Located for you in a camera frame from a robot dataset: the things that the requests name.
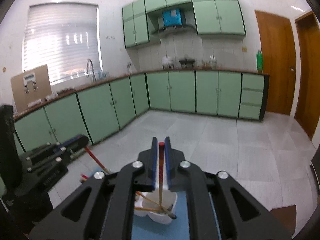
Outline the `brown wooden stool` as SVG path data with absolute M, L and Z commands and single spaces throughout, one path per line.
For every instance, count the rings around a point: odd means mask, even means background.
M 274 208 L 270 210 L 270 213 L 287 228 L 291 236 L 294 235 L 297 223 L 296 205 Z

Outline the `green plastic bottle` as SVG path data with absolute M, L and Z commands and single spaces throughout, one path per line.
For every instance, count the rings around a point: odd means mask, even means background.
M 259 73 L 263 72 L 263 54 L 261 50 L 258 50 L 256 54 L 257 71 Z

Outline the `wooden chopstick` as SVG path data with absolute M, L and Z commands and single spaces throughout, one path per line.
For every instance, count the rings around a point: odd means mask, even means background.
M 84 148 L 85 151 L 90 155 L 90 157 L 107 173 L 111 174 L 111 172 L 99 161 L 99 159 L 93 154 L 93 152 L 88 148 Z
M 163 202 L 163 167 L 164 167 L 164 149 L 165 143 L 158 144 L 158 176 L 159 176 L 159 205 L 162 207 Z
M 163 209 L 163 207 L 162 207 L 159 203 L 157 203 L 157 202 L 154 201 L 154 200 L 149 199 L 148 197 L 146 197 L 145 195 L 143 195 L 141 192 L 138 192 L 138 191 L 137 191 L 137 192 L 136 192 L 136 195 L 141 196 L 141 197 L 144 198 L 145 200 L 147 200 L 147 201 L 149 201 L 149 202 L 151 202 L 151 203 L 156 204 L 157 206 L 159 206 L 160 209 Z

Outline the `window blind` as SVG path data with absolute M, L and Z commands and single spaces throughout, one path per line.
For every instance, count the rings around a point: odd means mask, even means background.
M 28 10 L 22 45 L 22 69 L 47 65 L 51 85 L 87 76 L 91 59 L 95 77 L 101 62 L 99 7 L 88 3 L 44 3 Z

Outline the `white cooking pot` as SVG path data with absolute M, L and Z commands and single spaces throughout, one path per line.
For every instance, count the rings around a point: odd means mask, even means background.
M 162 67 L 163 69 L 173 69 L 174 68 L 174 62 L 172 57 L 165 55 L 162 57 Z

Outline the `blue table mat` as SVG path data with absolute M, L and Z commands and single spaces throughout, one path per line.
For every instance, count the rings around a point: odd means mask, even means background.
M 174 213 L 177 219 L 168 225 L 154 222 L 149 216 L 134 215 L 131 239 L 190 239 L 185 192 L 177 193 Z

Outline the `green lower kitchen cabinets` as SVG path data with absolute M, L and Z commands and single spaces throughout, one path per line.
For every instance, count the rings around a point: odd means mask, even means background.
M 77 134 L 96 144 L 151 109 L 261 121 L 269 80 L 257 73 L 172 70 L 103 81 L 19 115 L 14 139 L 19 153 Z

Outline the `green upper kitchen cabinets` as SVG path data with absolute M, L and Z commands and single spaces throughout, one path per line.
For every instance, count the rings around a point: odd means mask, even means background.
M 197 35 L 246 36 L 239 0 L 136 0 L 122 8 L 125 48 L 158 43 L 149 15 L 176 8 L 194 12 Z

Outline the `white twin utensil holder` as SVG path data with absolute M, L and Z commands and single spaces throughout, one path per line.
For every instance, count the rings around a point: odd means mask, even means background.
M 142 192 L 142 194 L 148 197 L 149 199 L 159 203 L 158 189 L 152 192 Z M 174 214 L 175 214 L 177 200 L 178 200 L 177 193 L 170 192 L 169 190 L 163 190 L 162 206 L 168 208 L 172 204 L 173 205 L 172 212 Z M 164 224 L 164 225 L 168 225 L 173 221 L 167 215 L 160 212 L 159 206 L 145 200 L 139 195 L 136 195 L 136 198 L 135 198 L 134 214 L 137 215 L 138 217 L 149 217 L 152 221 L 159 224 Z

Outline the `wooden door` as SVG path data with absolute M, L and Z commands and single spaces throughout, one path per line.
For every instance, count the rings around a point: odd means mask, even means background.
M 288 18 L 255 11 L 263 56 L 264 73 L 269 76 L 268 112 L 289 115 L 296 81 L 296 50 Z
M 295 119 L 310 139 L 319 121 L 319 26 L 313 12 L 295 20 L 300 47 L 300 85 Z

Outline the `chrome sink faucet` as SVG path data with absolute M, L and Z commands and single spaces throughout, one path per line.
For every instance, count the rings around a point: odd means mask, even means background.
M 93 66 L 93 62 L 91 59 L 87 59 L 87 67 L 86 67 L 86 75 L 87 77 L 89 77 L 90 75 L 92 75 L 92 81 L 95 82 L 97 79 L 95 77 L 95 71 L 94 71 L 94 66 Z

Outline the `range hood blue film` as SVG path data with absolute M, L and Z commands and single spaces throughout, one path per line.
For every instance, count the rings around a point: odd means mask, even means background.
M 192 10 L 176 8 L 149 15 L 151 35 L 166 37 L 170 34 L 196 32 L 195 15 Z

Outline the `black wok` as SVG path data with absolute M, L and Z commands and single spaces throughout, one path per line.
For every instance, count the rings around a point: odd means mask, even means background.
M 185 58 L 179 59 L 178 61 L 181 65 L 181 68 L 194 68 L 195 66 L 195 59 L 193 58 L 185 57 Z

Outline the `black chopstick silver band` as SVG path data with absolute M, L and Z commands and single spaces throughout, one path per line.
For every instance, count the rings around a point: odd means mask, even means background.
M 167 215 L 172 220 L 175 220 L 177 218 L 177 216 L 172 212 L 172 208 L 173 208 L 172 204 L 168 208 L 162 206 L 161 209 L 160 209 L 160 212 L 164 213 L 165 215 Z

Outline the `green kitchen cabinets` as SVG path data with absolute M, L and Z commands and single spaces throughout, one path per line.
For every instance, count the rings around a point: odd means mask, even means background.
M 257 73 L 172 70 L 103 81 L 19 115 L 14 139 L 19 153 L 77 134 L 96 144 L 151 109 L 261 121 L 269 80 Z
M 197 35 L 246 36 L 239 0 L 136 0 L 122 8 L 125 48 L 158 43 L 149 15 L 176 8 L 194 12 Z

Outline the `cardboard box with printing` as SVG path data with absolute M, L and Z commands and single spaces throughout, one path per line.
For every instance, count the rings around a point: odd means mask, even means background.
M 18 113 L 32 107 L 36 101 L 43 102 L 47 96 L 52 94 L 47 65 L 12 77 L 11 88 Z

